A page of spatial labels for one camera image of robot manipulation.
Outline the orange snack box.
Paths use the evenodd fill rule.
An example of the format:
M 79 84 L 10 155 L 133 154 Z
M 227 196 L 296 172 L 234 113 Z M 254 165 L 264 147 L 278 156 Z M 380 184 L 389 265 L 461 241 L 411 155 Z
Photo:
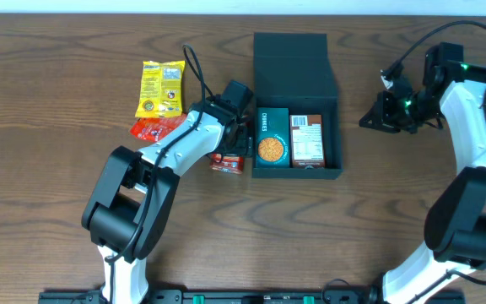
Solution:
M 243 173 L 244 164 L 243 157 L 222 154 L 210 155 L 210 167 L 216 171 L 240 175 Z

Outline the teal cookies box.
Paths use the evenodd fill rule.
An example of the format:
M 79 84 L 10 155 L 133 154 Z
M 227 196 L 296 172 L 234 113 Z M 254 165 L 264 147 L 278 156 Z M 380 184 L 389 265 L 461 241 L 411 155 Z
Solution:
M 265 168 L 288 168 L 289 110 L 259 107 L 257 122 L 256 165 Z

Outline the brown snack box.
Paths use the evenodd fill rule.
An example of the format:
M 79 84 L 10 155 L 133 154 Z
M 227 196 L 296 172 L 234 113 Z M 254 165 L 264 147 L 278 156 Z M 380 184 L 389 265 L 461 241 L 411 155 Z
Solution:
M 291 164 L 295 168 L 325 167 L 321 115 L 290 115 Z

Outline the red candy bag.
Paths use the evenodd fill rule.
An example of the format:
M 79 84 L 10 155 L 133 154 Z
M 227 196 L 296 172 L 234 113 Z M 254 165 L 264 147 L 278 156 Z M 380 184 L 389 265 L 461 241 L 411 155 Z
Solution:
M 141 117 L 131 127 L 130 134 L 135 138 L 157 142 L 178 128 L 186 120 L 186 114 L 178 117 Z

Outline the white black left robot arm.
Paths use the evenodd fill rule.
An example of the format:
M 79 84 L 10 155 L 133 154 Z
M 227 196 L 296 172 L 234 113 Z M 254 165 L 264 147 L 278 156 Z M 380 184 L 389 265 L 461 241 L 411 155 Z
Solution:
M 204 155 L 233 148 L 249 102 L 207 98 L 159 142 L 110 154 L 81 219 L 103 258 L 107 302 L 145 299 L 147 257 L 164 232 L 181 176 Z

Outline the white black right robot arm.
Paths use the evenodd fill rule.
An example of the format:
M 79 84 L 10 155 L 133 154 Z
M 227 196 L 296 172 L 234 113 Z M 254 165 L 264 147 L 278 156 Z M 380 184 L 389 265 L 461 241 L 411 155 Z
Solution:
M 456 177 L 430 208 L 423 243 L 381 276 L 368 301 L 425 303 L 456 279 L 486 285 L 472 276 L 486 269 L 486 68 L 465 63 L 461 45 L 441 42 L 425 53 L 420 91 L 402 64 L 381 78 L 386 88 L 359 125 L 385 133 L 448 127 Z

